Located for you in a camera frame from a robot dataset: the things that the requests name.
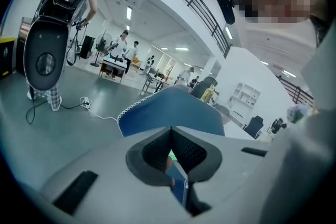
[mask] hand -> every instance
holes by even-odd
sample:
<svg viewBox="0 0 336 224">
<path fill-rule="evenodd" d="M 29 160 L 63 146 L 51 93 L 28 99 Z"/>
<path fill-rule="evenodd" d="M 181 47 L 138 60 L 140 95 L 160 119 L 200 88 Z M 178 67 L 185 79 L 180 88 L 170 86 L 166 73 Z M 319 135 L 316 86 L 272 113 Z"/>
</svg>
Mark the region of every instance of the hand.
<svg viewBox="0 0 336 224">
<path fill-rule="evenodd" d="M 83 27 L 85 27 L 85 25 L 88 25 L 88 24 L 89 22 L 85 20 L 84 22 L 81 23 L 80 28 L 83 29 Z"/>
</svg>

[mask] black mesh panel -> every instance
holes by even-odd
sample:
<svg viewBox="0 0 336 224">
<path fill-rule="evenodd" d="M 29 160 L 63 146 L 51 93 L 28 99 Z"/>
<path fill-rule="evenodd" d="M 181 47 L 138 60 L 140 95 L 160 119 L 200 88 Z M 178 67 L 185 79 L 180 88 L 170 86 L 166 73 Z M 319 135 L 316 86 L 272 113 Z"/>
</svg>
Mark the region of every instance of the black mesh panel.
<svg viewBox="0 0 336 224">
<path fill-rule="evenodd" d="M 188 173 L 204 161 L 206 151 L 174 130 L 172 130 L 172 135 L 172 150 L 183 170 Z"/>
<path fill-rule="evenodd" d="M 55 69 L 55 58 L 48 53 L 42 54 L 37 59 L 36 69 L 42 76 L 47 76 Z"/>
<path fill-rule="evenodd" d="M 142 150 L 143 159 L 152 167 L 165 172 L 168 154 L 171 150 L 170 130 Z"/>
</svg>

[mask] white sneaker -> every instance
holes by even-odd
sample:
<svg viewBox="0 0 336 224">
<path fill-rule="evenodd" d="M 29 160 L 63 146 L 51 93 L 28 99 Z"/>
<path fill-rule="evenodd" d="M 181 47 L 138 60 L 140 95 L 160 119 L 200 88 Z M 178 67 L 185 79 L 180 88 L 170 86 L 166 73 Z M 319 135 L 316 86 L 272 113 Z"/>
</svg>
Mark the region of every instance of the white sneaker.
<svg viewBox="0 0 336 224">
<path fill-rule="evenodd" d="M 30 99 L 30 100 L 32 100 L 32 95 L 30 94 L 30 92 L 28 91 L 27 92 L 27 96 L 28 96 L 28 98 Z"/>
<path fill-rule="evenodd" d="M 54 110 L 54 111 L 58 111 L 59 110 L 59 108 L 60 108 L 60 106 L 61 106 L 61 104 L 62 104 L 62 97 L 60 96 L 59 97 L 60 98 L 60 102 L 59 102 L 59 106 L 58 106 L 58 108 L 56 108 L 56 109 L 53 109 L 52 107 L 52 110 Z"/>
</svg>

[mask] black camera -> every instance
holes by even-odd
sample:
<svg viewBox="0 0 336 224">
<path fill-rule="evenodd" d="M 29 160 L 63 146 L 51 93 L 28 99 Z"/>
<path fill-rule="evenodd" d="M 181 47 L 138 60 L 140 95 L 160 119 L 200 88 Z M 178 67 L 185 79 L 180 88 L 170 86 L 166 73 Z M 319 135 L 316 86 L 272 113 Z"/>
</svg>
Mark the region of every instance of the black camera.
<svg viewBox="0 0 336 224">
<path fill-rule="evenodd" d="M 220 9 L 224 15 L 225 21 L 227 24 L 232 25 L 235 23 L 236 18 L 233 13 L 233 8 L 235 7 L 233 0 L 217 0 Z"/>
</svg>

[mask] white shelf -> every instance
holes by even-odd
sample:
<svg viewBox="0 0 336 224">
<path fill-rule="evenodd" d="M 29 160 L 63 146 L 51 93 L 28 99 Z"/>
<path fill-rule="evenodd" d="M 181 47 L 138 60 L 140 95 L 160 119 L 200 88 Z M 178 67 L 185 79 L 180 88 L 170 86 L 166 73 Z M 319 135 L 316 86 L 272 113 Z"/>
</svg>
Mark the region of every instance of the white shelf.
<svg viewBox="0 0 336 224">
<path fill-rule="evenodd" d="M 237 101 L 239 101 L 239 102 L 241 102 L 241 103 L 243 103 L 243 104 L 245 104 L 245 105 L 247 105 L 247 106 L 249 106 L 249 107 L 251 107 L 251 108 L 254 107 L 254 105 L 251 105 L 251 104 L 249 104 L 249 103 L 246 103 L 246 102 L 244 102 L 244 101 L 242 101 L 242 100 L 240 100 L 240 99 L 237 99 Z"/>
<path fill-rule="evenodd" d="M 259 97 L 260 91 L 247 84 L 239 83 L 227 102 L 231 116 L 240 123 L 246 124 L 244 119 L 249 116 Z"/>
</svg>

